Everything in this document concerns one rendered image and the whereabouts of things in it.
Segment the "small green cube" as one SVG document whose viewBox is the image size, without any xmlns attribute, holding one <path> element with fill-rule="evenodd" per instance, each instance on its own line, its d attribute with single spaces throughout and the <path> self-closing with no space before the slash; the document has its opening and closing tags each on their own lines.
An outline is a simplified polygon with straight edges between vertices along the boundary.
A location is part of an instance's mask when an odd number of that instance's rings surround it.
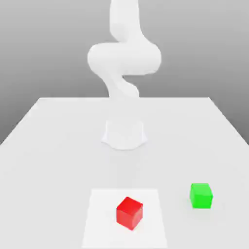
<svg viewBox="0 0 249 249">
<path fill-rule="evenodd" d="M 208 183 L 192 183 L 190 187 L 190 202 L 193 208 L 210 209 L 213 193 Z"/>
</svg>

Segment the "small red cube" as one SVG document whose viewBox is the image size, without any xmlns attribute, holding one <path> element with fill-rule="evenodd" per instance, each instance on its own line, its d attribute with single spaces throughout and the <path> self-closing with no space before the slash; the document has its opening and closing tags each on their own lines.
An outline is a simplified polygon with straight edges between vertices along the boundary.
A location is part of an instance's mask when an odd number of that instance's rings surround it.
<svg viewBox="0 0 249 249">
<path fill-rule="evenodd" d="M 116 208 L 116 222 L 134 230 L 143 218 L 143 204 L 126 197 Z"/>
</svg>

